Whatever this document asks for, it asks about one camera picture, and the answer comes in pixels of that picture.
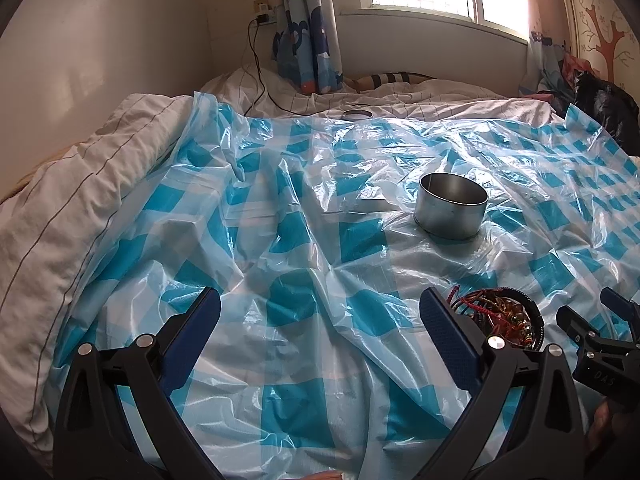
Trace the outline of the person right hand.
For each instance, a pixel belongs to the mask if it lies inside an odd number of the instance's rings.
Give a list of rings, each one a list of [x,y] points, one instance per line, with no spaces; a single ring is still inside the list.
[[[603,439],[619,437],[623,433],[620,406],[614,401],[604,400],[593,413],[593,420],[586,437],[587,451],[594,451]]]

